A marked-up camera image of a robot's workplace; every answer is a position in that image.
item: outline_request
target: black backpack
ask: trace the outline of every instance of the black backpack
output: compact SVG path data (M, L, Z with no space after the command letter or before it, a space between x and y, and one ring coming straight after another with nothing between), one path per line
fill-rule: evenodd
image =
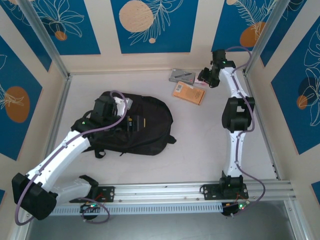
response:
M109 91L102 94L102 96L109 95ZM163 101L152 96L128 93L123 95L133 101L126 116L142 116L145 118L145 127L139 131L126 131L121 127L115 127L104 132L85 152L94 150L95 157L98 159L104 157L106 154L104 150L154 156L161 153L167 144L176 142L176 139L170 135L174 120ZM121 98L116 93L113 97Z

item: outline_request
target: gray box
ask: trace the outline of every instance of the gray box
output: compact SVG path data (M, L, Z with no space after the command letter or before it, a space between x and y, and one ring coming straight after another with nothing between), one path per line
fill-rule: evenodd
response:
M170 82L183 82L189 85L193 85L195 83L196 73L192 71L185 71L182 69L172 69L169 81Z

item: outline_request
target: small gray package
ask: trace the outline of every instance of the small gray package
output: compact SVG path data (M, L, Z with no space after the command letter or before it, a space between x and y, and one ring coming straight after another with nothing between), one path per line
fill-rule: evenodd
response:
M185 71L182 69L172 69L169 81L170 82L183 82L189 85L193 85L196 79L196 73L191 71Z

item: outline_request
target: white table surface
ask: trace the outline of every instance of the white table surface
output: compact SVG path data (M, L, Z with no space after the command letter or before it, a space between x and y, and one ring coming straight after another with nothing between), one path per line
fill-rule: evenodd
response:
M227 132L221 123L229 97L227 89L222 82L217 88L206 88L199 106L172 96L176 84L168 81L169 75L170 71L143 71L73 76L56 146L74 122L93 109L95 99L112 90L152 96L165 102L174 120L171 135L177 142L168 144L156 156L130 153L120 156L119 152L106 151L104 158L97 159L93 151L85 152L59 180L72 180L84 174L100 184L219 180L227 156ZM242 77L240 82L246 89ZM258 122L255 131L244 139L242 169L260 179L276 178Z

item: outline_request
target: orange box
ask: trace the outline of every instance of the orange box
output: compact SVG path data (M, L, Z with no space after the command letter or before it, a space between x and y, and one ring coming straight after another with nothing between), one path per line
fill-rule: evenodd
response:
M182 81L179 81L175 86L173 96L183 100L187 100L188 102L191 102L193 104L200 105L202 103L202 100L204 99L205 92L206 91L204 89L194 87Z

